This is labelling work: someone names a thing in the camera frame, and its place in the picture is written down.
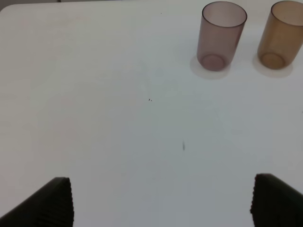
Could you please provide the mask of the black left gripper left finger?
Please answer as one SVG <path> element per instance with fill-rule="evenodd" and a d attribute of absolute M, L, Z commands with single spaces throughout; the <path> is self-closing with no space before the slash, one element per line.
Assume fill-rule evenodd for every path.
<path fill-rule="evenodd" d="M 55 177 L 0 218 L 2 227 L 72 227 L 71 181 Z"/>

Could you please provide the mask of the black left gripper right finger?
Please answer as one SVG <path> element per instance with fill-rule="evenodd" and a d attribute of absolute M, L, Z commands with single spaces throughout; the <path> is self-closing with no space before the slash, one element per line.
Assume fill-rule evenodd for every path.
<path fill-rule="evenodd" d="M 250 213 L 256 227 L 301 227 L 303 194 L 272 174 L 257 174 Z"/>

